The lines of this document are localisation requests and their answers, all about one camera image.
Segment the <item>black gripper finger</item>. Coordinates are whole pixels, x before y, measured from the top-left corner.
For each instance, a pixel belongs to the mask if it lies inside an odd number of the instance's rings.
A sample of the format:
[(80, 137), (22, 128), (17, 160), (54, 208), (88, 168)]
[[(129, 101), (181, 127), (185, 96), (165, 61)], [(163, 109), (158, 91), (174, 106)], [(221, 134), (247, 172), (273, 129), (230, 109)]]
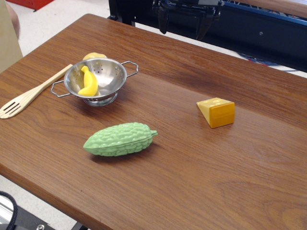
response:
[(214, 21), (213, 13), (212, 14), (206, 13), (200, 17), (200, 21), (199, 21), (199, 25), (197, 29), (197, 35), (196, 35), (197, 40), (202, 40), (205, 37), (213, 21)]
[(158, 11), (158, 23), (159, 30), (161, 33), (167, 33), (167, 27), (169, 22), (169, 10), (165, 8), (160, 8)]

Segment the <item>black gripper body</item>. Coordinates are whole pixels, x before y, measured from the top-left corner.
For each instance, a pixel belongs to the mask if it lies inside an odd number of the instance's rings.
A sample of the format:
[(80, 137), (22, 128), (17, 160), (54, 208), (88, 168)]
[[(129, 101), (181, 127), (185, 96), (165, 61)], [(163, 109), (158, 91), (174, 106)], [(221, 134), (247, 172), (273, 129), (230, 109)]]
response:
[(223, 0), (154, 0), (153, 10), (174, 12), (184, 15), (217, 16), (224, 6)]

